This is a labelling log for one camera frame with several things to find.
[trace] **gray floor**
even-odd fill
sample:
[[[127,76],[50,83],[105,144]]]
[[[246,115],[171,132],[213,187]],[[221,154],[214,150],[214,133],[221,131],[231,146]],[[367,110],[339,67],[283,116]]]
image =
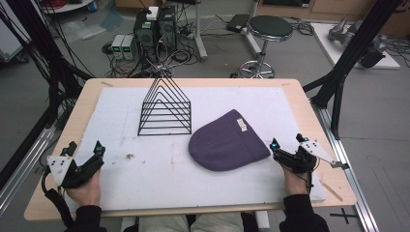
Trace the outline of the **gray floor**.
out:
[[[62,14],[61,19],[65,22],[87,18],[85,23],[92,25],[103,22],[109,14],[108,9],[94,14],[78,10]],[[213,20],[215,18],[204,19],[203,25]],[[119,24],[91,40],[70,43],[73,51],[95,76],[104,77],[109,71],[109,62],[101,52],[102,46],[116,34],[132,32],[132,20],[120,20]],[[215,23],[214,26],[221,28],[223,25]],[[178,67],[173,77],[225,78],[235,72],[239,65],[252,59],[249,47],[241,36],[203,37],[203,41],[208,50],[208,60]],[[63,50],[61,41],[56,42]],[[349,74],[339,125],[341,141],[380,231],[409,231],[410,228],[410,200],[407,197],[410,195],[410,182],[407,181],[410,174],[410,109],[406,106],[410,101],[407,92],[410,89],[410,69],[405,67],[402,59],[395,59],[401,65],[396,71],[355,69]],[[296,32],[285,43],[270,43],[266,61],[275,67],[276,78],[296,78],[302,85],[323,76],[332,68],[319,42],[314,37]],[[307,96],[314,96],[316,91],[307,93]],[[12,62],[1,66],[0,168],[13,155],[46,106],[47,85],[32,62]],[[34,170],[0,217],[0,231],[64,230],[61,221],[33,222],[24,219],[25,207],[40,179],[40,174]],[[353,207],[347,207],[344,211],[347,215],[356,215]],[[341,208],[316,209],[316,212],[328,221],[331,231],[363,230],[354,217],[345,220],[344,217],[330,216],[342,214]],[[269,212],[269,215],[271,231],[278,231],[277,224],[284,219],[283,213]],[[102,220],[108,231],[119,231],[120,224],[119,218]]]

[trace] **electronic equipment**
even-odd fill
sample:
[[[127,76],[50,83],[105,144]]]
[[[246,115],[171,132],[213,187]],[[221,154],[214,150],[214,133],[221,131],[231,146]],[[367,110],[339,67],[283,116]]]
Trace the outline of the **electronic equipment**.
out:
[[[348,46],[363,23],[362,20],[355,22],[344,33],[346,22],[347,17],[344,17],[339,24],[329,30],[328,38],[331,42],[339,41],[343,46]],[[387,39],[385,35],[377,35],[373,43],[366,48],[366,52],[363,56],[359,58],[358,63],[364,68],[369,69],[375,66],[381,59],[385,58],[386,56],[383,52],[387,49]]]
[[[177,37],[176,37],[176,22],[175,22],[175,7],[165,7],[160,10],[158,17],[158,23],[160,26],[160,35],[162,40],[162,46],[166,46],[168,52],[177,50]]]
[[[149,11],[149,13],[147,14],[147,20],[150,20],[150,21],[157,20],[159,8],[158,7],[149,7],[148,11]]]
[[[135,39],[131,35],[127,35],[121,44],[121,50],[125,60],[133,60],[136,55]]]
[[[111,48],[112,52],[114,52],[114,57],[117,60],[122,60],[124,59],[123,52],[121,50],[121,44],[123,43],[123,40],[126,36],[124,35],[117,35],[115,36],[114,41],[112,42]]]
[[[61,188],[77,189],[90,181],[94,174],[103,166],[103,154],[105,153],[105,147],[103,147],[100,141],[97,141],[93,151],[94,155],[82,165],[77,166],[73,160],[76,147],[75,142],[71,142],[68,148],[63,149],[60,156],[47,157],[48,166],[42,176],[42,190],[44,195],[57,208],[67,228],[72,227],[74,221]],[[49,173],[54,177],[58,191],[54,188],[46,188],[45,179]]]
[[[266,5],[308,7],[310,0],[263,0]]]
[[[323,149],[318,141],[309,141],[307,137],[303,137],[300,133],[296,135],[296,139],[300,143],[296,154],[290,154],[281,150],[280,145],[274,138],[269,145],[276,160],[284,168],[289,168],[294,174],[307,173],[307,192],[310,192],[313,184],[311,183],[311,174],[315,169],[317,159],[328,162],[333,168],[341,167],[343,170],[349,168],[347,163],[334,161],[332,157]]]
[[[241,33],[242,28],[247,25],[249,14],[235,14],[226,25],[226,30]]]
[[[156,52],[159,41],[158,22],[147,20],[146,14],[146,12],[141,11],[136,16],[133,34],[138,44],[139,55],[145,56],[151,62],[158,62]]]

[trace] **knit hat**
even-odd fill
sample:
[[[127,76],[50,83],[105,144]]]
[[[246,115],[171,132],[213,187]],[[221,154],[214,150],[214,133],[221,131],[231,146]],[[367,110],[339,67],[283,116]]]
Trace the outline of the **knit hat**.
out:
[[[267,146],[235,109],[197,130],[190,155],[203,167],[229,171],[271,155]]]

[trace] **round stool seat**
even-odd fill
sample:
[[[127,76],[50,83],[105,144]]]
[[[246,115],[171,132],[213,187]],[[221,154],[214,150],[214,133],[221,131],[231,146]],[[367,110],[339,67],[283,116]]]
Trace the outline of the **round stool seat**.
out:
[[[283,42],[292,36],[293,28],[283,18],[261,15],[249,20],[249,31],[265,41]]]

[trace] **black wire pyramid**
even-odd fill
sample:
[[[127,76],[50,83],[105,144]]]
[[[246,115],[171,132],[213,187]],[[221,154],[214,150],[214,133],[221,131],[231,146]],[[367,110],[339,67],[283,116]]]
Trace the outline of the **black wire pyramid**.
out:
[[[170,134],[191,134],[190,100],[172,78],[155,78],[142,103],[138,135]]]

